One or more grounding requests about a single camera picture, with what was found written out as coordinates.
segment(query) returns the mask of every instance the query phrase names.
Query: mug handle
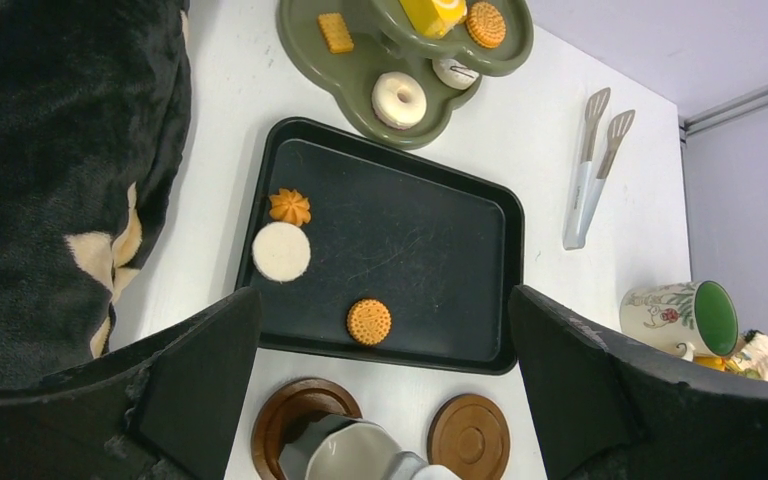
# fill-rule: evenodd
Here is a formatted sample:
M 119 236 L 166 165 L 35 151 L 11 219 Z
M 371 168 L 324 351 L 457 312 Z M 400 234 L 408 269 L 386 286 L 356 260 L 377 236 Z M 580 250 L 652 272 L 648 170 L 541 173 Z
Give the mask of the mug handle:
M 692 343 L 678 343 L 676 344 L 676 350 L 680 352 L 679 356 L 681 356 L 682 360 L 687 360 L 688 362 L 693 361 L 693 354 L 696 352 L 696 347 L 694 347 Z

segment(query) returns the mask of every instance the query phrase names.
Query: fleece blanket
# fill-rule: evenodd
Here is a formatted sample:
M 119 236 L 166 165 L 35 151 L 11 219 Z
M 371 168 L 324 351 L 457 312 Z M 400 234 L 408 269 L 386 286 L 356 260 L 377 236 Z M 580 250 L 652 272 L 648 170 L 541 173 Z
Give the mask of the fleece blanket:
M 186 0 L 0 0 L 0 388 L 102 355 L 190 120 Z

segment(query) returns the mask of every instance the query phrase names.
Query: black baking tray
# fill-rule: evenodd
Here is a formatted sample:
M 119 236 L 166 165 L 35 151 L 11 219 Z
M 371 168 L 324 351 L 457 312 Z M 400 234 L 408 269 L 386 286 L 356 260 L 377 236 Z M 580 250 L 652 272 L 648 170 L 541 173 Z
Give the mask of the black baking tray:
M 308 197 L 312 215 L 302 227 L 310 266 L 283 284 L 251 259 L 279 188 Z M 522 283 L 524 228 L 505 187 L 289 118 L 266 141 L 236 286 L 262 295 L 265 348 L 503 374 L 516 364 L 505 305 Z M 363 298 L 384 302 L 393 317 L 374 348 L 346 330 Z

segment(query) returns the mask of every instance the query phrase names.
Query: tray rim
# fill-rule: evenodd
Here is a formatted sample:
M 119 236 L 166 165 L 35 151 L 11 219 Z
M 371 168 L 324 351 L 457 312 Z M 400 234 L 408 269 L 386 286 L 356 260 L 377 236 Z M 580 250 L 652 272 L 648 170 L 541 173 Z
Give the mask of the tray rim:
M 246 227 L 246 235 L 243 243 L 243 250 L 240 256 L 240 263 L 237 269 L 236 280 L 234 282 L 234 290 L 249 286 L 247 283 L 244 283 L 243 277 L 244 277 L 244 272 L 246 272 L 247 268 L 251 263 L 250 262 L 251 244 L 252 244 L 252 241 L 254 240 L 255 234 L 257 233 L 256 228 L 257 228 L 258 220 L 260 218 L 260 215 L 256 213 L 261 211 L 262 205 L 264 202 L 264 199 L 259 197 L 262 196 L 260 194 L 266 188 L 265 174 L 268 172 L 268 170 L 271 169 L 271 165 L 270 165 L 270 162 L 268 162 L 268 158 L 270 154 L 274 151 L 277 151 L 278 147 L 283 143 L 283 140 L 281 142 L 278 142 L 279 134 L 282 133 L 284 129 L 290 128 L 295 125 L 305 125 L 308 127 L 313 127 L 315 129 L 325 130 L 332 134 L 344 136 L 353 142 L 359 142 L 369 147 L 383 150 L 388 155 L 395 154 L 398 156 L 407 157 L 408 160 L 418 162 L 424 165 L 425 167 L 442 170 L 450 175 L 457 175 L 469 181 L 482 183 L 508 196 L 511 200 L 513 200 L 514 207 L 516 208 L 516 211 L 518 213 L 518 218 L 521 219 L 521 229 L 520 229 L 521 231 L 519 232 L 520 234 L 519 234 L 519 241 L 518 241 L 518 249 L 516 252 L 517 265 L 515 267 L 516 270 L 514 272 L 516 274 L 516 281 L 514 282 L 514 285 L 511 285 L 511 290 L 516 288 L 518 285 L 523 284 L 523 278 L 524 278 L 523 262 L 525 258 L 526 219 L 525 219 L 525 212 L 522 208 L 522 203 L 520 202 L 519 197 L 517 197 L 516 194 L 511 189 L 509 189 L 508 187 L 505 187 L 504 185 L 499 185 L 497 183 L 491 182 L 489 180 L 485 180 L 480 177 L 476 177 L 474 175 L 471 175 L 466 172 L 462 172 L 460 170 L 456 170 L 446 165 L 441 165 L 439 163 L 432 162 L 430 160 L 413 155 L 404 150 L 399 150 L 398 148 L 376 142 L 369 138 L 365 138 L 351 132 L 340 130 L 339 128 L 318 122 L 316 120 L 302 117 L 302 116 L 293 116 L 293 117 L 287 117 L 282 120 L 279 120 L 277 123 L 275 123 L 275 125 L 272 126 L 272 128 L 269 130 L 269 134 L 267 135 L 266 143 L 263 148 L 263 155 L 261 156 L 260 168 L 258 169 L 258 178 L 257 178 L 257 183 L 256 183 L 255 193 L 254 193 L 255 198 L 252 201 L 251 211 L 249 212 L 249 221 Z M 505 210 L 502 210 L 502 213 L 505 216 L 505 225 L 507 226 L 507 222 L 508 222 L 507 212 Z M 342 352 L 342 351 L 323 352 L 322 349 L 306 348 L 303 346 L 291 347 L 286 344 L 269 341 L 268 339 L 264 340 L 265 335 L 267 336 L 272 336 L 272 335 L 264 334 L 263 332 L 261 332 L 260 334 L 258 345 L 261 348 L 267 348 L 270 350 L 279 350 L 279 351 L 292 352 L 292 353 L 303 353 L 303 354 L 317 355 L 317 356 L 324 356 L 324 357 L 331 357 L 331 358 L 342 358 L 342 359 L 353 360 L 353 361 L 369 361 L 369 362 L 385 363 L 385 364 L 391 364 L 391 365 L 404 365 L 409 367 L 428 368 L 428 369 L 435 369 L 435 370 L 447 370 L 447 371 L 462 372 L 462 373 L 475 373 L 475 374 L 500 376 L 510 372 L 517 365 L 517 362 L 519 361 L 517 352 L 513 348 L 513 339 L 511 337 L 511 325 L 510 325 L 510 319 L 509 319 L 509 312 L 507 308 L 507 302 L 510 297 L 510 292 L 504 292 L 505 290 L 504 285 L 502 289 L 503 289 L 502 318 L 500 322 L 501 323 L 500 325 L 501 326 L 501 332 L 500 332 L 501 345 L 499 348 L 500 353 L 496 357 L 494 357 L 492 360 L 487 362 L 478 362 L 478 361 L 469 362 L 471 366 L 464 367 L 464 366 L 447 365 L 447 364 L 439 364 L 439 363 L 432 364 L 429 362 L 423 362 L 421 360 L 411 361 L 409 359 L 390 358 L 390 357 L 373 358 L 374 355 L 370 355 L 368 357 L 369 359 L 364 359 L 358 355 L 353 355 L 352 352 L 349 352 L 349 353 Z M 361 349 L 360 347 L 357 350 L 357 352 L 363 352 L 363 351 L 365 350 Z M 496 359 L 499 358 L 499 356 L 501 356 L 506 351 L 511 353 L 510 359 L 507 359 L 507 361 L 505 361 L 505 363 L 501 366 L 498 366 L 496 368 L 490 368 L 493 362 L 496 361 Z

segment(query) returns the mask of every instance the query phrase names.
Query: pastry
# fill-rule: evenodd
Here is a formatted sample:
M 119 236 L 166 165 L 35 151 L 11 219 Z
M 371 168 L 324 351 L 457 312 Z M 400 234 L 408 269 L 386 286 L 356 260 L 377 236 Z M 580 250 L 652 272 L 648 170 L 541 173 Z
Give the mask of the pastry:
M 505 39 L 505 19 L 487 2 L 478 2 L 469 9 L 466 29 L 475 43 L 484 48 L 496 48 Z
M 392 319 L 387 307 L 374 299 L 355 303 L 349 310 L 349 335 L 363 345 L 377 345 L 390 333 Z
M 443 38 L 466 17 L 466 0 L 400 0 L 414 30 Z
M 325 37 L 325 43 L 328 45 L 328 51 L 331 53 L 347 53 L 355 48 L 352 36 L 349 34 L 349 27 L 343 20 L 343 15 L 339 13 L 323 13 L 316 18 L 319 24 L 319 30 Z
M 443 60 L 431 60 L 431 68 L 440 81 L 456 90 L 466 90 L 471 87 L 479 74 L 475 70 L 465 67 L 461 62 L 446 58 Z
M 298 190 L 279 188 L 278 195 L 270 195 L 269 201 L 272 202 L 269 216 L 273 220 L 292 223 L 297 227 L 310 223 L 310 201 Z
M 389 127 L 411 128 L 422 120 L 427 108 L 425 91 L 406 73 L 385 73 L 372 89 L 372 109 Z
M 272 222 L 260 229 L 252 242 L 254 266 L 274 282 L 290 282 L 302 276 L 310 264 L 310 242 L 301 228 Z

